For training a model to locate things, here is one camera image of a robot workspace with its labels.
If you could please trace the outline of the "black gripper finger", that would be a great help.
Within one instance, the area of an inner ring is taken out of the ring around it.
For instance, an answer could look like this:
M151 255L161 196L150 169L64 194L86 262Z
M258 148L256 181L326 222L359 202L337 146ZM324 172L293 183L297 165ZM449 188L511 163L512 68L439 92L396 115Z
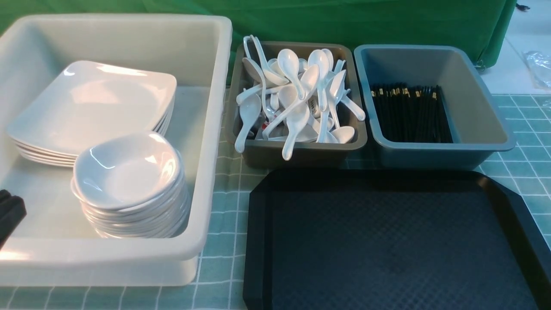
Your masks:
M4 203L9 198L11 198L10 192L8 192L6 189L0 190L0 204Z

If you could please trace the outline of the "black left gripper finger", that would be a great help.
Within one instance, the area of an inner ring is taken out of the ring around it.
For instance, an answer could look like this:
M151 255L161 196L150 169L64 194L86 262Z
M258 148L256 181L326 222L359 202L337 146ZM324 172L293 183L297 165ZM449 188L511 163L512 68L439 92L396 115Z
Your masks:
M0 204L0 248L4 246L25 216L26 206L24 199L20 196L11 196Z

